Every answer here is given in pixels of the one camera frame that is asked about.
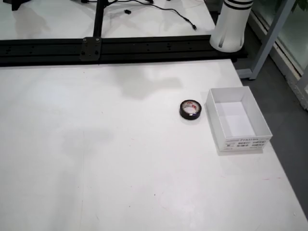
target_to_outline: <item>table surface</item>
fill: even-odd
[[[269,143],[217,152],[204,103],[228,60],[0,70],[0,230],[303,231]],[[179,115],[183,100],[203,106]]]
[[[154,0],[162,8],[174,8],[190,24],[171,11],[119,3],[105,9],[102,38],[189,36],[211,34],[215,24],[203,0]],[[0,39],[71,39],[93,35],[96,3],[80,0],[32,0],[12,12],[0,2]],[[131,10],[130,15],[124,10]]]

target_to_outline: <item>open box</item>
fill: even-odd
[[[262,149],[272,137],[249,87],[210,89],[205,105],[220,151]]]

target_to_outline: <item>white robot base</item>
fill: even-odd
[[[239,51],[253,0],[224,0],[210,44],[222,52]]]

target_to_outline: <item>tape roll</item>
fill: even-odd
[[[202,107],[195,100],[185,100],[180,105],[180,115],[184,119],[194,120],[199,118]]]

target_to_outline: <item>black metal frame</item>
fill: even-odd
[[[246,58],[244,49],[223,53],[209,44],[210,36],[101,38],[103,10],[98,0],[93,37],[0,41],[0,66],[122,64]]]

